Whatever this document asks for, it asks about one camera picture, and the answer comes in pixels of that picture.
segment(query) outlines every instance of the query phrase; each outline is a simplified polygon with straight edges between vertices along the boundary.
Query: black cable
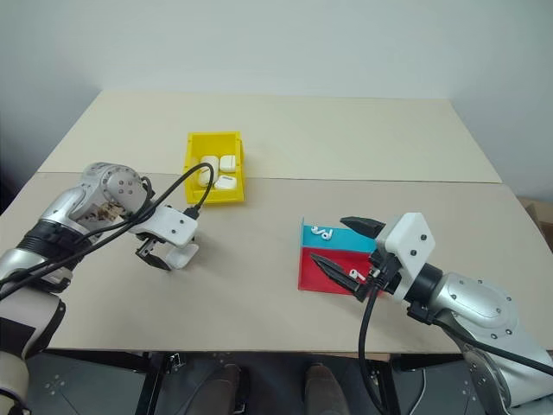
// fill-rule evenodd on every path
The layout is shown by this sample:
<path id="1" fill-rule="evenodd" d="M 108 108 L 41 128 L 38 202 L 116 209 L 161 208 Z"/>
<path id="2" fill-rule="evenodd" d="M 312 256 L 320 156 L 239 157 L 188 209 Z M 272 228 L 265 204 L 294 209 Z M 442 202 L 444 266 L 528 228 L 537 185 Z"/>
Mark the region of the black cable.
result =
<path id="1" fill-rule="evenodd" d="M 507 359 L 509 361 L 514 361 L 521 365 L 531 367 L 532 369 L 536 369 L 540 372 L 553 376 L 553 367 L 545 365 L 540 361 L 534 361 L 533 359 L 528 359 L 527 357 L 521 356 L 520 354 L 507 352 L 506 350 L 503 350 L 501 348 L 495 348 L 494 346 L 490 346 L 489 344 L 479 342 L 475 339 L 470 338 L 467 335 L 463 335 L 461 332 L 455 329 L 452 329 L 445 322 L 442 322 L 440 320 L 437 320 L 437 319 L 434 320 L 433 324 L 441 327 L 446 333 L 448 333 L 452 337 L 456 337 L 461 341 L 465 342 L 466 344 L 470 344 L 475 348 L 479 348 L 480 350 L 484 350 L 487 353 L 495 354 L 496 356 L 503 357 L 504 359 Z"/>
<path id="2" fill-rule="evenodd" d="M 152 181 L 147 176 L 142 176 L 140 178 L 142 182 L 146 182 L 146 199 L 151 200 L 152 197 L 154 197 L 154 187 L 152 186 Z"/>
<path id="3" fill-rule="evenodd" d="M 19 271 L 17 272 L 16 276 L 14 279 L 19 279 L 19 278 L 22 278 L 23 276 L 25 275 L 28 275 L 26 278 L 18 281 L 17 283 L 11 285 L 8 289 L 0 292 L 0 301 L 4 300 L 7 296 L 13 294 L 14 292 L 16 292 L 17 290 L 21 289 L 22 287 L 24 287 L 25 285 L 28 285 L 28 284 L 31 284 L 32 282 L 36 281 L 37 279 L 40 279 L 42 277 L 45 277 L 46 275 L 48 275 L 50 272 L 52 271 L 55 271 L 57 269 L 60 269 L 62 266 L 74 261 L 75 259 L 78 259 L 80 257 L 84 257 L 86 255 L 88 255 L 89 253 L 92 253 L 96 250 L 98 250 L 99 248 L 101 248 L 102 246 L 104 245 L 107 245 L 108 243 L 112 242 L 115 238 L 118 238 L 119 236 L 121 236 L 123 233 L 127 232 L 129 229 L 131 229 L 133 226 L 135 226 L 137 223 L 140 223 L 140 221 L 144 218 L 144 217 L 148 217 L 149 214 L 153 213 L 156 208 L 165 200 L 167 199 L 167 197 L 182 183 L 184 182 L 186 179 L 188 179 L 196 170 L 198 169 L 201 169 L 203 167 L 208 167 L 209 168 L 209 183 L 206 187 L 206 190 L 204 191 L 204 195 L 201 197 L 200 201 L 194 205 L 194 208 L 196 209 L 200 209 L 203 202 L 205 201 L 205 199 L 207 198 L 207 195 L 209 194 L 209 191 L 211 190 L 211 187 L 213 185 L 213 177 L 214 177 L 214 171 L 213 171 L 213 166 L 209 163 L 199 163 L 199 164 L 196 164 L 195 166 L 193 166 L 191 169 L 189 169 L 186 173 L 184 173 L 181 177 L 179 177 L 154 203 L 150 203 L 148 204 L 148 206 L 144 209 L 144 211 L 140 214 L 139 217 L 135 218 L 133 221 L 125 224 L 119 231 L 115 232 L 115 233 L 112 233 L 111 235 L 109 235 L 107 238 L 101 240 L 100 242 L 96 243 L 95 245 L 93 246 L 89 246 L 85 249 L 83 249 L 82 251 L 80 252 L 76 252 L 75 254 L 69 256 L 69 257 L 66 257 L 64 259 L 62 259 L 61 261 L 57 262 L 57 263 L 54 263 L 54 264 L 51 264 L 51 266 L 48 266 L 46 264 L 46 262 L 43 262 L 39 265 L 35 265 L 31 268 L 34 268 L 33 271 L 37 270 L 37 269 L 40 269 L 40 268 L 46 268 L 46 269 L 43 269 L 42 271 L 39 271 L 35 274 L 31 274 L 29 275 L 31 271 L 31 268 L 28 268 L 27 270 L 23 270 L 23 271 Z"/>
<path id="4" fill-rule="evenodd" d="M 421 400 L 423 400 L 424 392 L 426 391 L 426 368 L 423 367 L 423 384 L 421 386 L 421 392 L 418 393 L 416 396 L 415 402 L 413 402 L 413 405 L 411 405 L 411 408 L 409 409 L 409 412 L 407 412 L 407 415 L 413 415 L 418 408 L 418 406 L 421 403 Z"/>
<path id="5" fill-rule="evenodd" d="M 11 285 L 6 290 L 3 290 L 2 292 L 0 292 L 0 301 L 4 300 L 7 296 L 10 296 L 11 294 L 16 292 L 20 288 L 24 287 L 25 285 L 31 284 L 33 281 L 35 281 L 37 279 L 40 279 L 42 277 L 45 277 L 50 272 L 55 271 L 57 269 L 60 269 L 62 266 L 66 265 L 66 264 L 69 264 L 70 262 L 74 261 L 75 259 L 78 259 L 80 257 L 88 255 L 89 253 L 96 251 L 97 249 L 101 248 L 102 246 L 104 246 L 106 244 L 109 244 L 115 238 L 121 236 L 123 233 L 127 232 L 133 226 L 134 226 L 134 224 L 129 223 L 129 224 L 125 225 L 123 228 L 121 228 L 119 231 L 117 231 L 115 233 L 112 233 L 107 238 L 101 240 L 96 245 L 89 246 L 89 247 L 83 249 L 80 252 L 77 252 L 73 255 L 70 255 L 70 256 L 64 258 L 63 260 L 61 260 L 61 261 L 59 261 L 55 264 L 52 264 L 51 266 L 47 266 L 46 269 L 43 269 L 42 271 L 39 271 L 35 274 L 28 275 L 26 278 L 22 279 L 21 281 L 18 281 L 16 283 L 14 283 L 13 285 Z M 29 274 L 27 272 L 27 270 L 21 271 L 21 272 L 23 273 L 23 275 Z"/>
<path id="6" fill-rule="evenodd" d="M 31 272 L 35 272 L 37 270 L 40 270 L 41 268 L 44 268 L 45 266 L 54 264 L 56 260 L 59 260 L 59 259 L 48 259 L 44 262 L 41 262 L 40 264 L 33 265 L 29 268 L 26 268 L 18 272 L 14 272 L 13 274 L 9 275 L 8 277 L 0 281 L 0 288 L 2 288 L 4 284 L 7 284 L 11 281 L 15 281 L 17 279 L 21 279 L 21 277 L 24 277 L 25 275 L 30 274 Z"/>
<path id="7" fill-rule="evenodd" d="M 374 308 L 374 304 L 376 303 L 377 296 L 378 296 L 378 287 L 374 285 L 369 290 L 369 296 L 368 296 L 369 300 L 366 304 L 365 313 L 363 314 L 363 320 L 361 322 L 361 329 L 359 331 L 358 360 L 359 360 L 359 369 L 361 370 L 361 378 L 363 379 L 363 383 L 365 384 L 365 389 L 369 394 L 369 398 L 371 398 L 372 404 L 377 408 L 378 412 L 380 412 L 382 415 L 388 415 L 388 412 L 385 410 L 384 406 L 382 405 L 382 402 L 380 402 L 380 399 L 378 398 L 376 392 L 374 392 L 374 389 L 372 388 L 372 380 L 371 380 L 371 376 L 369 375 L 369 371 L 367 370 L 366 360 L 365 360 L 366 331 L 369 327 L 369 321 L 371 320 L 372 309 Z"/>

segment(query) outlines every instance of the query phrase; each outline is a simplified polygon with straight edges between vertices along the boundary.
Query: small white object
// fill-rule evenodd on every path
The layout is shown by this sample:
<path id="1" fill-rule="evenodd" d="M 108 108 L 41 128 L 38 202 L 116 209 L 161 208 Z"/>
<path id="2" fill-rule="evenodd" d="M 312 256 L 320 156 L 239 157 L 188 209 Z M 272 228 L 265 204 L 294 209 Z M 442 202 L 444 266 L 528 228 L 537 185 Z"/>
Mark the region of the small white object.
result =
<path id="1" fill-rule="evenodd" d="M 236 171 L 236 156 L 232 154 L 222 156 L 219 162 L 219 170 L 223 173 L 234 173 Z"/>
<path id="2" fill-rule="evenodd" d="M 237 186 L 236 177 L 222 175 L 215 182 L 215 188 L 218 190 L 233 190 Z"/>
<path id="3" fill-rule="evenodd" d="M 358 280 L 360 279 L 361 281 L 365 282 L 366 281 L 366 278 L 363 277 L 363 275 L 357 271 L 357 270 L 351 270 L 349 271 L 349 276 L 355 280 Z"/>
<path id="4" fill-rule="evenodd" d="M 200 159 L 200 163 L 209 163 L 213 167 L 213 183 L 217 181 L 219 177 L 219 158 L 217 156 L 203 156 Z M 202 167 L 200 174 L 198 175 L 198 184 L 205 188 L 209 184 L 209 168 Z"/>
<path id="5" fill-rule="evenodd" d="M 328 232 L 321 233 L 321 238 L 323 238 L 324 240 L 330 240 L 332 238 L 332 229 Z"/>
<path id="6" fill-rule="evenodd" d="M 314 235 L 320 235 L 322 233 L 325 233 L 326 229 L 319 229 L 319 227 L 311 227 L 311 233 Z"/>
<path id="7" fill-rule="evenodd" d="M 165 262 L 174 270 L 184 268 L 190 259 L 200 249 L 196 244 L 188 244 L 184 248 L 175 247 L 165 257 Z"/>

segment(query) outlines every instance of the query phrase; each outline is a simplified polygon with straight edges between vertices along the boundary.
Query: floor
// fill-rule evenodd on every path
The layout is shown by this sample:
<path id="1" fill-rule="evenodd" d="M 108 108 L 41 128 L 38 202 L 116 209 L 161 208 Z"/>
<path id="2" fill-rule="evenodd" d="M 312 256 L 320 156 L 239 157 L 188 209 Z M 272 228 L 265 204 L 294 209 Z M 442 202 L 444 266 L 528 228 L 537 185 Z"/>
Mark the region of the floor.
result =
<path id="1" fill-rule="evenodd" d="M 329 367 L 346 395 L 352 415 L 375 414 L 361 382 L 357 361 L 311 354 L 193 354 L 187 365 L 165 377 L 157 415 L 182 415 L 201 382 L 226 363 L 248 367 L 251 374 L 250 415 L 300 415 L 302 383 L 307 367 Z M 29 407 L 34 415 L 133 414 L 144 375 L 115 367 L 76 361 L 51 354 L 29 360 Z M 462 361 L 426 369 L 427 387 L 415 414 L 484 414 L 473 394 Z M 421 390 L 420 370 L 394 373 L 402 413 Z"/>

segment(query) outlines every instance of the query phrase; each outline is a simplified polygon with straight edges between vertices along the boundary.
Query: blue board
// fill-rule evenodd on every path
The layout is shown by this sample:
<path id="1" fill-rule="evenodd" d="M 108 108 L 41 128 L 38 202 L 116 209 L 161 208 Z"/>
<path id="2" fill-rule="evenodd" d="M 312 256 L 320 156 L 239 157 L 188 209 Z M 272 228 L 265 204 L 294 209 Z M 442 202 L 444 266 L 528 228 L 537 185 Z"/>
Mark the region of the blue board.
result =
<path id="1" fill-rule="evenodd" d="M 316 225 L 320 230 L 326 229 L 329 231 L 332 229 L 332 238 L 330 240 L 324 240 L 320 235 L 315 235 L 311 232 L 312 226 L 313 225 L 302 224 L 302 247 L 308 246 L 311 248 L 326 248 L 355 252 L 374 252 L 374 250 L 377 249 L 377 244 L 374 239 L 359 235 L 351 229 Z"/>

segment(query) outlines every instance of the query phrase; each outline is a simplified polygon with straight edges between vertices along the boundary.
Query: table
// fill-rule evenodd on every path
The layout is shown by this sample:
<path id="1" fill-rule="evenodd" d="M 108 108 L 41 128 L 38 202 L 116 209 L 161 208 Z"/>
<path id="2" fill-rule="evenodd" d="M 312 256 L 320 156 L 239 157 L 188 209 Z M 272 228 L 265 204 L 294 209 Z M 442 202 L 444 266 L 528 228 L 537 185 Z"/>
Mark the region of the table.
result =
<path id="1" fill-rule="evenodd" d="M 155 189 L 177 176 L 150 174 Z M 30 229 L 77 173 L 38 173 L 4 213 L 3 251 Z M 503 184 L 248 179 L 247 202 L 206 206 L 200 251 L 183 271 L 148 267 L 140 242 L 124 235 L 76 268 L 61 295 L 67 314 L 52 348 L 110 350 L 273 350 L 352 352 L 363 304 L 353 297 L 298 291 L 300 222 L 338 224 L 345 215 L 386 220 L 424 212 L 436 239 L 430 262 L 501 284 L 517 301 L 526 329 L 553 348 L 553 256 Z M 184 206 L 183 192 L 168 200 Z M 378 301 L 367 351 L 451 353 L 437 328 Z"/>
<path id="2" fill-rule="evenodd" d="M 137 413 L 155 412 L 175 350 L 356 350 L 364 306 L 296 288 L 302 219 L 423 212 L 437 243 L 430 262 L 505 287 L 528 332 L 553 349 L 543 318 L 553 311 L 553 256 L 443 99 L 103 92 L 0 217 L 0 252 L 88 163 L 129 165 L 163 191 L 181 171 L 189 131 L 242 132 L 246 202 L 202 209 L 200 251 L 185 270 L 148 267 L 129 234 L 86 257 L 61 294 L 68 310 L 50 343 L 54 353 L 145 372 Z M 168 202 L 184 208 L 183 191 Z M 372 359 L 458 353 L 389 297 L 378 300 L 366 350 Z M 391 365 L 373 365 L 385 407 L 399 413 Z"/>
<path id="3" fill-rule="evenodd" d="M 445 99 L 101 93 L 40 172 L 178 174 L 190 131 L 241 131 L 256 178 L 501 182 Z"/>

